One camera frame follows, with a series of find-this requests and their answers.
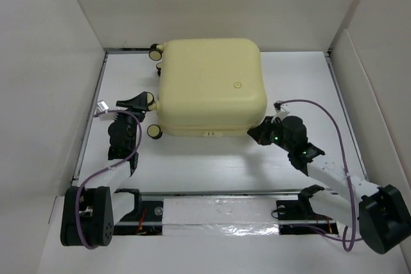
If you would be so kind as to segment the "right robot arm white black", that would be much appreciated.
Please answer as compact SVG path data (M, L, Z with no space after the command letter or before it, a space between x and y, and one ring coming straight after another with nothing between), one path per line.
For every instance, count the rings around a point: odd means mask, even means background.
M285 150L296 170L318 181L299 194L300 216L332 218L379 254L410 237L410 213L401 192L393 185L382 187L361 179L337 164L309 142L301 118L267 116L247 133L261 146L274 144Z

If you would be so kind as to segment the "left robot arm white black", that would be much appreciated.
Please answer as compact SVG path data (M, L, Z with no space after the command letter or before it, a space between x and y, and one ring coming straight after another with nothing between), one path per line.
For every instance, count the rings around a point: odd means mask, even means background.
M60 228L63 246L88 250L108 246L116 223L124 217L137 220L143 214L140 191L122 185L137 169L143 136L141 123L154 102L149 92L117 101L114 109L104 101L97 102L93 116L111 122L107 130L109 166L66 191Z

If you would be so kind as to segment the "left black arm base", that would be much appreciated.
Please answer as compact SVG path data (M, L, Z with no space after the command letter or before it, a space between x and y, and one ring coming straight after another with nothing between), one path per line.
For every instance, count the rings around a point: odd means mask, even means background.
M133 196L134 208L114 225L114 235L162 235L164 202L143 198L138 189L118 189L114 195Z

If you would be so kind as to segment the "silver aluminium rail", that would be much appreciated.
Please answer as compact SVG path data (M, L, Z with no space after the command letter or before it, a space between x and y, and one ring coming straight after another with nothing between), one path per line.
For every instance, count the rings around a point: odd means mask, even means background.
M197 196L230 196L230 197L243 197L243 196L296 196L300 191L216 191L216 192L140 192L143 198L183 198L183 197L197 197Z

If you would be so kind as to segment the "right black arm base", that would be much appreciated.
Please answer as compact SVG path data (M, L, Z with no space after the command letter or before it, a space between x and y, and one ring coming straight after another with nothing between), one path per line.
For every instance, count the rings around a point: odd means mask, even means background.
M315 213L309 199L324 188L312 185L303 189L296 200L277 200L271 216L279 222L280 235L338 235L337 224L329 217Z

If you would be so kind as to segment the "yellow hard-shell suitcase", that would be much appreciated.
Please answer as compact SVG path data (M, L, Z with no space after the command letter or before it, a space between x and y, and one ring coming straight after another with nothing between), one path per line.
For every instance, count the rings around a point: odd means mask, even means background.
M267 111L261 52L249 39L178 39L153 44L160 74L153 109L164 133L242 136Z

